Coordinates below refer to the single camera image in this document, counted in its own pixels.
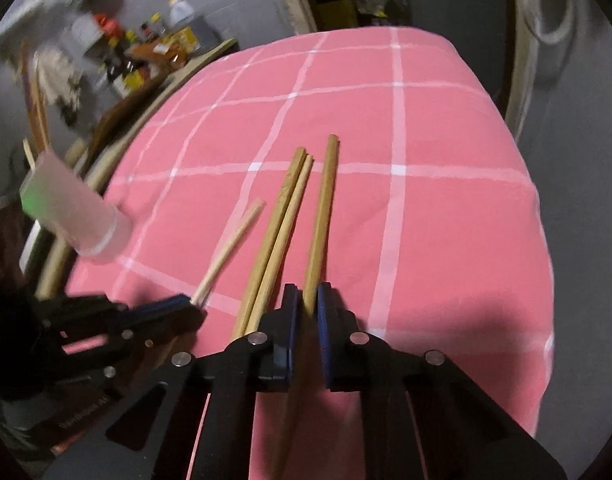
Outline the plain wooden chopstick long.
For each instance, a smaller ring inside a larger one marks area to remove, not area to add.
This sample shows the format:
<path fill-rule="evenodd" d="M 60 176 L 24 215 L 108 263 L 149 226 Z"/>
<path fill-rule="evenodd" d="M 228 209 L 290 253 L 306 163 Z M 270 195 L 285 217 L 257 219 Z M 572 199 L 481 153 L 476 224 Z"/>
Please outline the plain wooden chopstick long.
<path fill-rule="evenodd" d="M 249 274 L 240 304 L 240 310 L 237 312 L 237 317 L 233 326 L 231 334 L 232 340 L 242 337 L 245 333 L 245 328 L 251 316 L 251 310 L 253 310 L 261 281 L 263 281 L 263 274 L 266 272 L 274 243 L 279 235 L 286 209 L 289 206 L 289 200 L 292 197 L 305 159 L 306 150 L 304 148 L 297 148 L 289 164 L 289 169 L 286 171 L 279 195 L 274 202 L 266 232 L 263 234 L 263 240 L 259 246 L 253 269 L 251 269 L 251 274 Z"/>

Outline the large oil jug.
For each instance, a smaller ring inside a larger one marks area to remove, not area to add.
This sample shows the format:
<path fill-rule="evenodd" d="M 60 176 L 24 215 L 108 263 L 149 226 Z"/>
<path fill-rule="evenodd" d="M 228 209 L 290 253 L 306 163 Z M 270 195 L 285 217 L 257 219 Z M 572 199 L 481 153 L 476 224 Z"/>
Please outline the large oil jug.
<path fill-rule="evenodd" d="M 169 25 L 173 38 L 191 55 L 207 52 L 220 44 L 204 16 L 185 0 L 169 0 Z"/>

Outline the plain wooden chopstick thin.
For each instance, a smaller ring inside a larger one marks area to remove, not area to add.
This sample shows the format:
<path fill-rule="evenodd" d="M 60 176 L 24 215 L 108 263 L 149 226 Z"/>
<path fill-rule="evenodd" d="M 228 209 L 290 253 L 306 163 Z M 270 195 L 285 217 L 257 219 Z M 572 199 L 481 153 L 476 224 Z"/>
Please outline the plain wooden chopstick thin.
<path fill-rule="evenodd" d="M 263 279 L 261 280 L 258 294 L 251 307 L 251 314 L 248 317 L 245 325 L 244 335 L 250 334 L 258 330 L 259 323 L 263 314 L 271 306 L 271 299 L 275 285 L 279 279 L 280 270 L 284 262 L 287 248 L 289 248 L 289 239 L 291 238 L 292 230 L 297 218 L 301 199 L 303 198 L 310 170 L 313 164 L 313 157 L 307 155 L 303 166 L 300 168 L 295 188 L 287 203 L 285 214 L 280 224 L 280 229 L 272 246 L 272 252 L 267 263 Z"/>

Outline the white plastic utensil holder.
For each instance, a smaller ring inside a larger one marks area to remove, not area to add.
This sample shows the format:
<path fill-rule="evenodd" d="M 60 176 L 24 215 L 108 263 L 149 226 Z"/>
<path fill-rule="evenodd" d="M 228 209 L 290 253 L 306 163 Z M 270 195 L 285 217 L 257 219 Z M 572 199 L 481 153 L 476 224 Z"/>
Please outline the white plastic utensil holder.
<path fill-rule="evenodd" d="M 23 211 L 91 261 L 114 260 L 128 244 L 132 222 L 117 206 L 91 190 L 48 148 L 24 179 Z"/>

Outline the black cabinet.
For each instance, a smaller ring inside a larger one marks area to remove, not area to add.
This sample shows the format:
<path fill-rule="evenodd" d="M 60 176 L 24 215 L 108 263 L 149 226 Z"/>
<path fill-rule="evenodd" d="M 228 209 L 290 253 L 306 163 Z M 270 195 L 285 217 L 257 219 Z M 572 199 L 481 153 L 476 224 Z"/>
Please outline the black cabinet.
<path fill-rule="evenodd" d="M 510 69 L 508 0 L 406 0 L 412 26 L 448 39 L 493 99 Z"/>

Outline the hanging cloth towel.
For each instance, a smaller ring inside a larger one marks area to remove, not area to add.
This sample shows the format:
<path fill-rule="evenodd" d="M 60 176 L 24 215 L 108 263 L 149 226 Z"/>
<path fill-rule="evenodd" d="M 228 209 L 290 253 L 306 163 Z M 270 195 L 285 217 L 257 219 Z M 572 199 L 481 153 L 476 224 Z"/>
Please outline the hanging cloth towel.
<path fill-rule="evenodd" d="M 43 47 L 34 54 L 35 70 L 42 96 L 49 105 L 80 110 L 82 72 L 60 48 Z"/>

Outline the dark soy sauce bottle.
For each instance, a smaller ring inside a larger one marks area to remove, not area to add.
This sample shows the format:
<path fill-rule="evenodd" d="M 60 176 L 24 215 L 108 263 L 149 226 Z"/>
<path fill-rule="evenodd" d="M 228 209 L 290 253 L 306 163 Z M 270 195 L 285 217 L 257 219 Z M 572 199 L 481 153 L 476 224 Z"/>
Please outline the dark soy sauce bottle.
<path fill-rule="evenodd" d="M 138 63 L 128 58 L 117 37 L 112 37 L 108 40 L 108 44 L 116 54 L 118 61 L 120 61 L 120 71 L 122 72 L 124 86 L 129 91 L 141 88 L 146 83 L 146 77 L 144 77 L 146 66 L 142 62 Z"/>

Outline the pink checked tablecloth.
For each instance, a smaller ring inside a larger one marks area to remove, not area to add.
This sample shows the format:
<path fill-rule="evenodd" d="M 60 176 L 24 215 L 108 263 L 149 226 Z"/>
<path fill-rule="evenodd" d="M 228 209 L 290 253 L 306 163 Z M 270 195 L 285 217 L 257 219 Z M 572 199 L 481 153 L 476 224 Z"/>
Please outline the pink checked tablecloth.
<path fill-rule="evenodd" d="M 201 70 L 146 123 L 105 198 L 134 222 L 113 262 L 78 261 L 71 294 L 133 307 L 191 294 L 260 198 L 273 208 L 297 148 L 313 157 L 275 285 L 301 292 L 327 139 L 339 139 L 321 282 L 360 330 L 455 362 L 533 437 L 552 367 L 554 285 L 532 183 L 511 132 L 455 47 L 410 27 L 317 32 L 251 48 Z M 178 351 L 202 358 L 231 339 L 271 210 L 206 300 Z M 368 479 L 360 399 L 324 382 L 315 354 L 282 479 Z M 246 479 L 271 479 L 285 391 L 258 393 Z"/>

